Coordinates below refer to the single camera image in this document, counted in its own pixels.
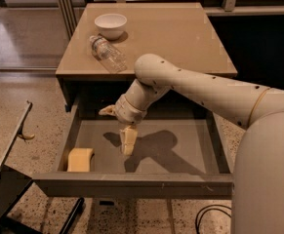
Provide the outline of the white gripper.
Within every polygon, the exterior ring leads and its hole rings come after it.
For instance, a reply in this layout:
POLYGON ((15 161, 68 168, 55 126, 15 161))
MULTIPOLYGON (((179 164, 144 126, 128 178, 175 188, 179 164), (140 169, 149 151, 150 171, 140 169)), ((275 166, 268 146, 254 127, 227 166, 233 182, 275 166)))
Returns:
MULTIPOLYGON (((101 109, 100 116, 114 116, 119 122, 125 125, 137 125, 144 116, 145 111, 136 109, 129 103, 124 95, 122 95, 115 103, 101 109)), ((133 153, 134 146, 138 137, 138 130, 136 126, 127 126, 120 130, 121 152, 130 156, 133 153)))

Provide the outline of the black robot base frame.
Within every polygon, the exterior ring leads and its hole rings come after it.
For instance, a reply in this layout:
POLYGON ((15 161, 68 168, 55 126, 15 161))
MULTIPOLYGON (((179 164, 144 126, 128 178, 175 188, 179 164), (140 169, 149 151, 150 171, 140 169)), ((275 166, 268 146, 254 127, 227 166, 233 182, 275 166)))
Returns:
MULTIPOLYGON (((31 186, 33 180, 6 165, 0 172, 0 234, 42 234, 19 221, 7 217, 9 211, 31 186)), ((76 218, 81 215, 84 198, 79 198, 68 215, 59 234, 70 234, 76 218)))

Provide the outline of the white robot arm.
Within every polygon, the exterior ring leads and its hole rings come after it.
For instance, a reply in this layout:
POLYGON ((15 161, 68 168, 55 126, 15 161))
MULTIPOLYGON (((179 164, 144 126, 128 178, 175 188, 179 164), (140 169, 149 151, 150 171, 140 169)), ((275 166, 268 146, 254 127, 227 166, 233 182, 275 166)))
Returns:
POLYGON ((100 111, 134 127, 168 91, 245 130, 233 172, 231 234, 284 234, 284 91, 182 69, 146 54, 136 79, 100 111))

